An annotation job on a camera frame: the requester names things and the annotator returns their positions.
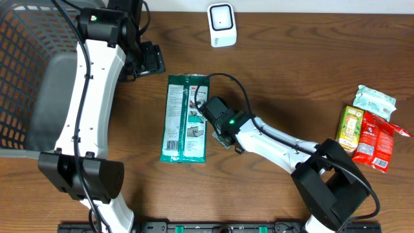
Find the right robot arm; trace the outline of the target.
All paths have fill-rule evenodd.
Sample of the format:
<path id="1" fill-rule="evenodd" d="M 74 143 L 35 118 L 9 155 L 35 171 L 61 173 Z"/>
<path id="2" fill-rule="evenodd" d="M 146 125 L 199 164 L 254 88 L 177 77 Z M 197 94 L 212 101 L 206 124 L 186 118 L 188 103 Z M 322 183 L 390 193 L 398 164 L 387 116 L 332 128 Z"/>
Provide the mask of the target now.
<path id="1" fill-rule="evenodd" d="M 337 232 L 369 196 L 370 184 L 335 140 L 322 144 L 294 138 L 215 96 L 198 100 L 199 112 L 226 149 L 258 154 L 290 174 L 311 213 L 307 232 Z"/>

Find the red snack bag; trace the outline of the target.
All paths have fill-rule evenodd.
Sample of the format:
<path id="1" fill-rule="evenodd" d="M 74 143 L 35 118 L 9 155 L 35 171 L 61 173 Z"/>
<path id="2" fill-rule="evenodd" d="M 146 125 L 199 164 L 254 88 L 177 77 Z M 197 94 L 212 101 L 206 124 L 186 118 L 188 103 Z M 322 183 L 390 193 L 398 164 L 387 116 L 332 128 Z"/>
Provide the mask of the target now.
<path id="1" fill-rule="evenodd" d="M 393 154 L 394 130 L 384 119 L 365 112 L 353 162 L 387 173 Z"/>

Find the green white snack bag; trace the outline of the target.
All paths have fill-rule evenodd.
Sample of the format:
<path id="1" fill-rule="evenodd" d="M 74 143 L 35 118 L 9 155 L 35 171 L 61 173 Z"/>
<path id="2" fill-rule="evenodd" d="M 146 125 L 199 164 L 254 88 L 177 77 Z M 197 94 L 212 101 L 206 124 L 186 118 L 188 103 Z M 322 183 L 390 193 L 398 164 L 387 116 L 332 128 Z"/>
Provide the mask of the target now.
<path id="1" fill-rule="evenodd" d="M 206 162 L 206 119 L 197 110 L 208 100 L 210 82 L 200 74 L 168 77 L 160 161 Z"/>

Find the green juice carton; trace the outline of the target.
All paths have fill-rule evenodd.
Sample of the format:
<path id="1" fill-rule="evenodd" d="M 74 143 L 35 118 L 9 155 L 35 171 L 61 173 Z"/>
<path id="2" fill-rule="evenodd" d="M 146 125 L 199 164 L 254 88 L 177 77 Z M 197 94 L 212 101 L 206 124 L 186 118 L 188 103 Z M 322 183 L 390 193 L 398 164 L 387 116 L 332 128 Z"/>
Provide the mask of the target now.
<path id="1" fill-rule="evenodd" d="M 347 105 L 344 107 L 336 132 L 336 141 L 352 153 L 358 146 L 364 111 Z"/>

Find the light green tissue pack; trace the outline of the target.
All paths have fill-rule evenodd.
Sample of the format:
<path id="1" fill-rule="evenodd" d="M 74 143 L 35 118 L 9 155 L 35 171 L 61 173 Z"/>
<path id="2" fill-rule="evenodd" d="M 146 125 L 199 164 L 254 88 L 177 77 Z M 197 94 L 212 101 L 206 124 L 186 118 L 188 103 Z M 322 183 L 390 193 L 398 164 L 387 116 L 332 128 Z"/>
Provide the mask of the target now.
<path id="1" fill-rule="evenodd" d="M 353 105 L 357 108 L 369 111 L 385 119 L 391 119 L 391 114 L 396 110 L 396 99 L 380 91 L 359 85 L 353 100 Z"/>

